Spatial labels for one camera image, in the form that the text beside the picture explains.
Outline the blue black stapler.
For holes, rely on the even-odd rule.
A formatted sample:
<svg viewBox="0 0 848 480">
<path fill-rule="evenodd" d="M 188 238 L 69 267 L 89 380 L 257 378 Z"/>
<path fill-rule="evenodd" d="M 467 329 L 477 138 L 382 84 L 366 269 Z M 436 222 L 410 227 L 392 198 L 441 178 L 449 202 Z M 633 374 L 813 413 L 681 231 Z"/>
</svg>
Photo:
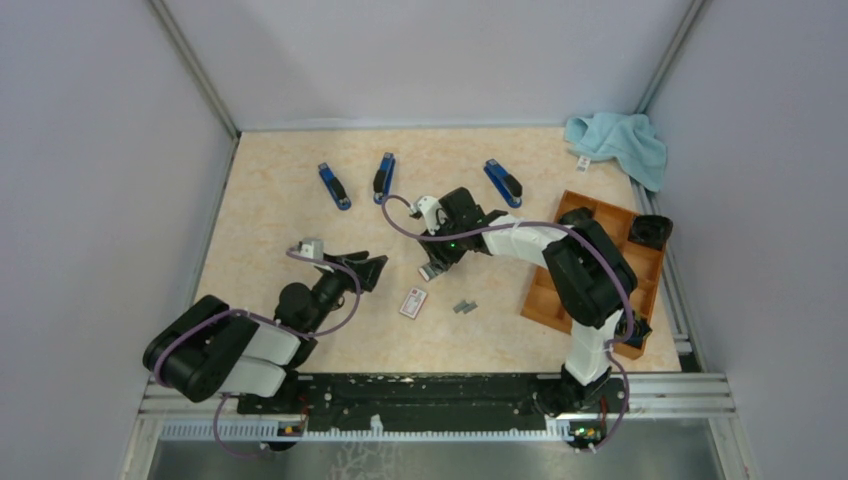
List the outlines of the blue black stapler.
<svg viewBox="0 0 848 480">
<path fill-rule="evenodd" d="M 372 182 L 373 201 L 377 205 L 381 205 L 390 194 L 395 166 L 395 154 L 385 152 Z"/>
<path fill-rule="evenodd" d="M 336 207 L 341 211 L 348 210 L 352 205 L 350 197 L 326 162 L 318 165 L 318 173 Z"/>
</svg>

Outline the silver staple strip box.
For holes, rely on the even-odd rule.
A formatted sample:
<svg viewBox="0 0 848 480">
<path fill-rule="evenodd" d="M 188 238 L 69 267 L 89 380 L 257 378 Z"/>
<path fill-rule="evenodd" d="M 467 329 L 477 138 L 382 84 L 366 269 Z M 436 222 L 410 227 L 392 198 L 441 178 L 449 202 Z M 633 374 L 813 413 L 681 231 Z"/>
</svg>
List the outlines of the silver staple strip box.
<svg viewBox="0 0 848 480">
<path fill-rule="evenodd" d="M 428 262 L 418 268 L 418 272 L 425 282 L 430 282 L 445 272 L 445 268 L 438 262 Z"/>
</svg>

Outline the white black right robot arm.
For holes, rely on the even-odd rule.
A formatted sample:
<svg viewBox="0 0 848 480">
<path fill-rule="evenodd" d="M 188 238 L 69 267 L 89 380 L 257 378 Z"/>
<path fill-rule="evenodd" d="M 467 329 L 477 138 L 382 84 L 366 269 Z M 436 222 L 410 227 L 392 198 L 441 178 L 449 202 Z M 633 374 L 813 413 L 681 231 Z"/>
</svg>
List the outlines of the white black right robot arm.
<svg viewBox="0 0 848 480">
<path fill-rule="evenodd" d="M 564 401 L 576 412 L 599 403 L 611 372 L 611 348 L 635 329 L 629 298 L 638 285 L 604 228 L 592 218 L 558 224 L 485 212 L 464 187 L 441 198 L 422 196 L 409 210 L 425 222 L 418 241 L 428 256 L 420 269 L 426 280 L 447 272 L 468 252 L 518 259 L 548 272 L 572 322 L 572 347 L 562 367 Z"/>
</svg>

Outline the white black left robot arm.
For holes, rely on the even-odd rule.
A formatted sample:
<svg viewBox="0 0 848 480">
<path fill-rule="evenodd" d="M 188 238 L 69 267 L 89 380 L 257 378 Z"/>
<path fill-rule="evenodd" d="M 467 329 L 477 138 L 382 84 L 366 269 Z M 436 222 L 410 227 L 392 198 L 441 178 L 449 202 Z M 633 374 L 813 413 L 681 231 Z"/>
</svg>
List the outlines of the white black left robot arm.
<svg viewBox="0 0 848 480">
<path fill-rule="evenodd" d="M 314 285 L 286 285 L 269 317 L 214 295 L 197 300 L 147 345 L 142 364 L 155 382 L 193 403 L 216 394 L 247 394 L 277 414 L 292 411 L 300 388 L 287 378 L 319 338 L 352 320 L 388 258 L 366 251 L 330 255 L 318 240 L 304 240 L 287 254 L 319 271 Z"/>
</svg>

